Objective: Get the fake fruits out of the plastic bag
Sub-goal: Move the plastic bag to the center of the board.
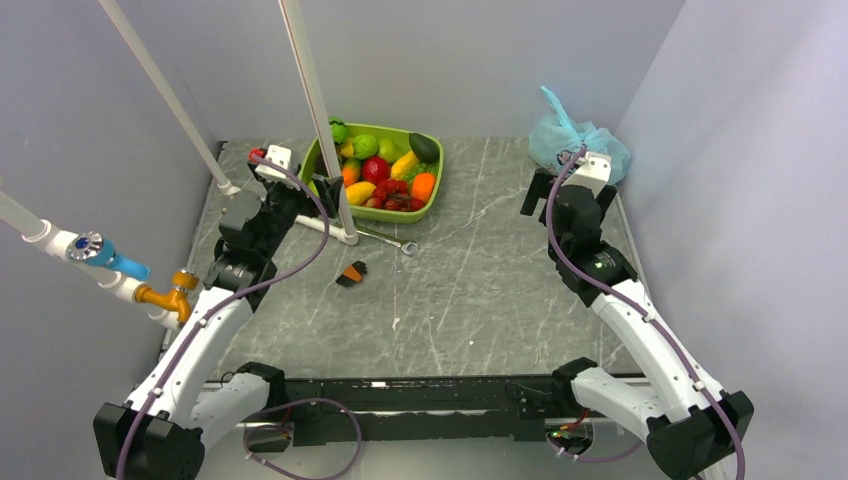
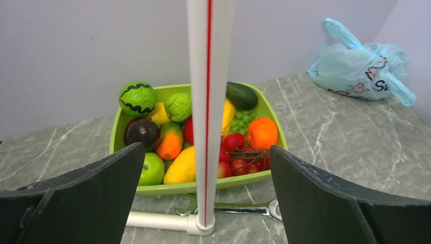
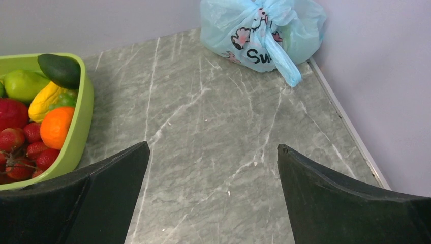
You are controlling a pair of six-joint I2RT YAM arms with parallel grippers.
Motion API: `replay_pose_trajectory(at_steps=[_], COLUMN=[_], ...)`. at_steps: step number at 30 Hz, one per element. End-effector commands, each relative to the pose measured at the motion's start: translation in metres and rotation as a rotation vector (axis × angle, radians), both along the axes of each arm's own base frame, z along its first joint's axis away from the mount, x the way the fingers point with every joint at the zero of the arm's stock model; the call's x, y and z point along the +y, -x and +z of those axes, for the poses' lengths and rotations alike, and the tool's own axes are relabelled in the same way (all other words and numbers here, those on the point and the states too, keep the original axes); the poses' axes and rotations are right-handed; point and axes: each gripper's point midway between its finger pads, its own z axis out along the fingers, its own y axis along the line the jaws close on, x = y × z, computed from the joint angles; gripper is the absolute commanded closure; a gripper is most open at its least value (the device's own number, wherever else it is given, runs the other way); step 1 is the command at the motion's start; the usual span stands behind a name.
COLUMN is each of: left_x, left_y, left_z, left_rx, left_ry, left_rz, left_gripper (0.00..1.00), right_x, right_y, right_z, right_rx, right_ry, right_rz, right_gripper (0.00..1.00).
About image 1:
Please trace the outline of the light blue plastic bag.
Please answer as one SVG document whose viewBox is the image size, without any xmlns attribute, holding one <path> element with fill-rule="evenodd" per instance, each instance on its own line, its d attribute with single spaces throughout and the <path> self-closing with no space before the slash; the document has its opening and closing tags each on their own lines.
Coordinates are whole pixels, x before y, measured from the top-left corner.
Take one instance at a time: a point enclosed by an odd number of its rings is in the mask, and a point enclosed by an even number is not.
<svg viewBox="0 0 848 480">
<path fill-rule="evenodd" d="M 604 154 L 611 159 L 610 185 L 622 181 L 630 169 L 630 150 L 607 128 L 591 121 L 573 120 L 554 92 L 540 87 L 553 113 L 541 119 L 529 134 L 528 155 L 539 166 L 559 172 L 564 156 L 585 146 L 588 152 Z"/>
</svg>

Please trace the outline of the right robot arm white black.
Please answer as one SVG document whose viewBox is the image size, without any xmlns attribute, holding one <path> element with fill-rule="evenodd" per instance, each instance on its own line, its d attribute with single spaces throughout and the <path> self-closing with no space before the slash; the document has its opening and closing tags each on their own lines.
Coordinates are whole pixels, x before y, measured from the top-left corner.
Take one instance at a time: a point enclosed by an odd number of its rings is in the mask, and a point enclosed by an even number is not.
<svg viewBox="0 0 848 480">
<path fill-rule="evenodd" d="M 611 186 L 593 189 L 577 175 L 535 171 L 521 214 L 545 204 L 540 223 L 563 284 L 618 336 L 654 392 L 648 395 L 587 358 L 552 374 L 551 401 L 574 415 L 590 410 L 615 421 L 648 449 L 670 479 L 695 479 L 729 456 L 746 475 L 742 440 L 754 414 L 743 391 L 728 392 L 682 346 L 662 319 L 633 266 L 602 240 Z"/>
</svg>

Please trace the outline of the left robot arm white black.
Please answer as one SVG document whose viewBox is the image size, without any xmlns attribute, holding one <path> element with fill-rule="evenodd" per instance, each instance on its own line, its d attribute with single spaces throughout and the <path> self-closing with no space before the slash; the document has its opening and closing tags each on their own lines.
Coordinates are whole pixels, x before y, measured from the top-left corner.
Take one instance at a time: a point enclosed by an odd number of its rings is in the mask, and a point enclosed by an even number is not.
<svg viewBox="0 0 848 480">
<path fill-rule="evenodd" d="M 229 386 L 202 390 L 235 334 L 253 316 L 277 275 L 273 255 L 298 216 L 318 221 L 338 210 L 342 180 L 303 190 L 264 181 L 266 192 L 226 200 L 214 262 L 191 316 L 151 374 L 121 405 L 105 403 L 93 420 L 102 466 L 118 479 L 194 479 L 208 451 L 256 413 L 287 406 L 282 370 L 250 362 Z"/>
</svg>

